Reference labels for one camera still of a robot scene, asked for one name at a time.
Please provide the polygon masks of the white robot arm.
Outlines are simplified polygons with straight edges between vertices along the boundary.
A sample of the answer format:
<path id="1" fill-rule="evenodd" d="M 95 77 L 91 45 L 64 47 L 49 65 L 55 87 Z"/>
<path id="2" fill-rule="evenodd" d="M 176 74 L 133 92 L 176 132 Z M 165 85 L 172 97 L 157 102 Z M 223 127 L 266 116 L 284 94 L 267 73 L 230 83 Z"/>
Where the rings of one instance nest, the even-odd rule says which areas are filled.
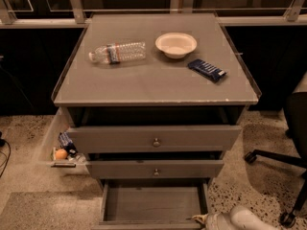
<path id="1" fill-rule="evenodd" d="M 194 215 L 192 219 L 202 224 L 205 230 L 278 230 L 241 205 L 227 213 Z"/>

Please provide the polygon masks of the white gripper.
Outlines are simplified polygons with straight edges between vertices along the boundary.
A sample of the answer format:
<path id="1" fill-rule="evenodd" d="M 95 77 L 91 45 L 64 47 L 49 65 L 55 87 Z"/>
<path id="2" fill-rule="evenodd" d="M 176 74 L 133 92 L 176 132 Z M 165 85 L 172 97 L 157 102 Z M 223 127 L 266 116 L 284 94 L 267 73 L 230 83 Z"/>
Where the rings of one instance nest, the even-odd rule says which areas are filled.
<path id="1" fill-rule="evenodd" d="M 206 230 L 235 230 L 227 213 L 194 215 L 192 219 L 200 224 L 205 224 Z"/>

